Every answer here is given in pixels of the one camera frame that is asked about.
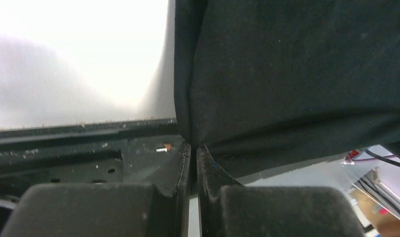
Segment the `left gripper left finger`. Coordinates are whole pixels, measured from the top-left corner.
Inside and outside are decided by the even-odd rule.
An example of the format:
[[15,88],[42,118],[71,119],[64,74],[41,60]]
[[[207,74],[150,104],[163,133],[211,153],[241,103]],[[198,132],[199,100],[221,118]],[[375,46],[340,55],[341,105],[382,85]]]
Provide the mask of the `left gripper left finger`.
[[3,237],[185,237],[191,146],[141,183],[41,184],[28,189]]

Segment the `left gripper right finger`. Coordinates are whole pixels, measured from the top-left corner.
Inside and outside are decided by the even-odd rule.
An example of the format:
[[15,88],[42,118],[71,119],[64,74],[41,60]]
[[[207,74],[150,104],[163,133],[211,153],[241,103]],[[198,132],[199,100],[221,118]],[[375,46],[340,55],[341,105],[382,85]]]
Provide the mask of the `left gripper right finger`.
[[331,187],[246,187],[197,149],[202,237],[362,237],[345,196]]

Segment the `black t-shirt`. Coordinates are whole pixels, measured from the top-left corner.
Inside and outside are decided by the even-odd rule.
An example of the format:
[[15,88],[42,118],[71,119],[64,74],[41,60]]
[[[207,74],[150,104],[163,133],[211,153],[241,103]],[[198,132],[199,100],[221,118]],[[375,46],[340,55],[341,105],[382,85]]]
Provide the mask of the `black t-shirt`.
[[400,0],[178,0],[182,137],[235,177],[400,141]]

